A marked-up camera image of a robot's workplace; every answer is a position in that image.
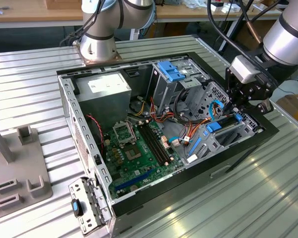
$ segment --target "motherboard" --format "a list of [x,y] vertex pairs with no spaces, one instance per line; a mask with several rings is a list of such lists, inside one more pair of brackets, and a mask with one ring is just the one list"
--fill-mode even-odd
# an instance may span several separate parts
[[[122,144],[126,138],[130,142]],[[154,121],[135,125],[120,122],[104,134],[105,164],[113,180],[109,186],[112,199],[159,181],[184,166],[163,138],[165,136]]]

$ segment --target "slotted metal surface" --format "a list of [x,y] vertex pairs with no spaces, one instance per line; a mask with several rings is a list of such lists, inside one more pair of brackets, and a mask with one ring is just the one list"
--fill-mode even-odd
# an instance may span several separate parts
[[[119,42],[124,59],[195,51],[221,75],[227,62],[190,36]],[[81,238],[68,184],[83,175],[63,116],[55,71],[82,66],[71,47],[0,54],[0,130],[31,124],[53,196],[0,218],[0,237]],[[280,132],[231,173],[126,231],[122,238],[298,237],[298,128],[275,110]]]

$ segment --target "red wire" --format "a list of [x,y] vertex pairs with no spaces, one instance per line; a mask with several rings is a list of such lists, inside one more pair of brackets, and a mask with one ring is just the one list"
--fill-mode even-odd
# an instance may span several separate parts
[[99,133],[100,133],[100,139],[101,139],[101,154],[103,155],[103,150],[104,150],[103,132],[101,131],[100,124],[99,124],[98,121],[96,121],[96,119],[93,118],[92,116],[90,116],[90,115],[86,115],[86,117],[89,117],[90,119],[92,119],[92,120],[96,123],[96,125],[98,126]]

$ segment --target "circuit board holder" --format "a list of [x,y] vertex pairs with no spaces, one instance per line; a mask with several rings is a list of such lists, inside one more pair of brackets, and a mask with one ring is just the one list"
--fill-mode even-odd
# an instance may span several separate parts
[[52,194],[37,130],[26,125],[0,135],[0,217]]

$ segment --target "green circuit board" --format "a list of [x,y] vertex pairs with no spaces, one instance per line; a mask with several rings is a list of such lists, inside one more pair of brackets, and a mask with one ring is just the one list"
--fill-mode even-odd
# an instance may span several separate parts
[[[154,131],[156,138],[162,144],[160,138],[163,134],[157,123],[150,122],[149,127]],[[165,150],[173,160],[168,165],[159,165],[137,129],[137,125],[133,125],[132,128],[137,141],[134,145],[126,144],[123,148],[119,147],[119,142],[114,130],[105,134],[110,141],[107,145],[105,164],[113,180],[109,186],[112,199],[119,198],[130,191],[134,191],[148,183],[170,175],[183,167],[181,159],[174,150],[172,153]],[[145,178],[133,182],[123,189],[117,189],[126,182],[143,177]]]

